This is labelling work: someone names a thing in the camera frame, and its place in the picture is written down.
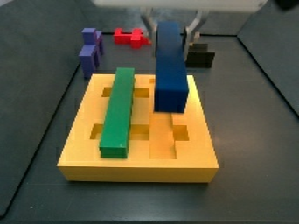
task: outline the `purple block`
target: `purple block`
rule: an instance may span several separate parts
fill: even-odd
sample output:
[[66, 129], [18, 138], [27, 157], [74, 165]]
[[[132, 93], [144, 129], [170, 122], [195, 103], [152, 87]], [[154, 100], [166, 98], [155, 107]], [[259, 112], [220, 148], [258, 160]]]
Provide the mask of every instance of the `purple block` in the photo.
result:
[[82, 31], [84, 45], [98, 44], [98, 32], [96, 28], [84, 28]]
[[79, 60], [84, 78], [90, 78], [99, 66], [99, 48], [96, 45], [84, 45], [79, 53]]
[[100, 55], [103, 55], [104, 54], [104, 48], [103, 48], [103, 35], [102, 35], [102, 31], [98, 31], [98, 49], [99, 49]]

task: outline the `green block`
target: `green block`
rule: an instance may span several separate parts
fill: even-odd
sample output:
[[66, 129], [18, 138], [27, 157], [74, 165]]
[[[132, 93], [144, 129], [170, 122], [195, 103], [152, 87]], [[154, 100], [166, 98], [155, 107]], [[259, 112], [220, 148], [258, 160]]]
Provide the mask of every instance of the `green block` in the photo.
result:
[[127, 158], [135, 69], [118, 68], [99, 141], [102, 158]]

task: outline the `toy block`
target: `toy block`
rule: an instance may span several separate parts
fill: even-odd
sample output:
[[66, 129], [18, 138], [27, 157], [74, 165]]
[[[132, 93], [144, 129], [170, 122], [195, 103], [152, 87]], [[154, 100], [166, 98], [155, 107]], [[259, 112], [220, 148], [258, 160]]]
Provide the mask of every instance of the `toy block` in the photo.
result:
[[135, 69], [118, 68], [99, 141], [103, 158], [127, 158]]
[[211, 68], [215, 52], [208, 52], [208, 45], [192, 43], [186, 60], [187, 67]]
[[135, 28], [132, 33], [124, 33], [122, 28], [115, 29], [114, 40], [116, 45], [131, 45], [134, 49], [142, 45], [151, 45], [150, 40], [143, 36], [143, 30]]
[[103, 34], [102, 34], [102, 31], [98, 31], [96, 34], [98, 34], [98, 50], [99, 50], [100, 55], [103, 55], [104, 54], [104, 46], [103, 46]]
[[155, 113], [155, 75], [135, 75], [127, 159], [103, 158], [99, 139], [114, 74], [94, 74], [58, 167], [71, 181], [211, 182], [219, 163], [191, 75], [184, 114]]
[[98, 31], [96, 28], [84, 28], [82, 31], [84, 45], [98, 44]]
[[158, 24], [155, 75], [154, 111], [183, 113], [190, 89], [180, 29], [175, 22]]
[[79, 53], [84, 78], [88, 79], [99, 66], [99, 49], [96, 45], [84, 45]]
[[96, 72], [100, 55], [104, 54], [103, 35], [100, 31], [96, 31], [96, 28], [84, 28], [82, 31], [82, 35], [84, 46], [82, 47], [79, 53], [79, 60], [84, 78], [87, 79]]

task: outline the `yellow base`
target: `yellow base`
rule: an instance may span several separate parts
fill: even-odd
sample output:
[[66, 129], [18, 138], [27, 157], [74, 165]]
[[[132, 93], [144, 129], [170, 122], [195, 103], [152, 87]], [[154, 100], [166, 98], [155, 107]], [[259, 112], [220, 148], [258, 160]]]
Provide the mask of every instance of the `yellow base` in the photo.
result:
[[184, 114], [154, 113], [155, 76], [135, 76], [128, 159], [100, 158], [99, 137], [114, 74], [94, 74], [59, 169], [67, 180], [211, 182], [219, 163], [192, 76]]

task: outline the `gray table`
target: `gray table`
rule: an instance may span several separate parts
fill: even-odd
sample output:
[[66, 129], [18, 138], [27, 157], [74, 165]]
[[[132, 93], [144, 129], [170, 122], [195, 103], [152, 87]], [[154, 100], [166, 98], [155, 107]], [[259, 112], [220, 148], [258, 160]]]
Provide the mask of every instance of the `gray table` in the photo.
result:
[[[106, 36], [100, 72], [155, 70], [150, 47]], [[3, 221], [299, 221], [299, 120], [237, 38], [203, 37], [212, 69], [191, 70], [219, 159], [206, 184], [67, 182], [56, 168], [88, 85], [79, 70]]]

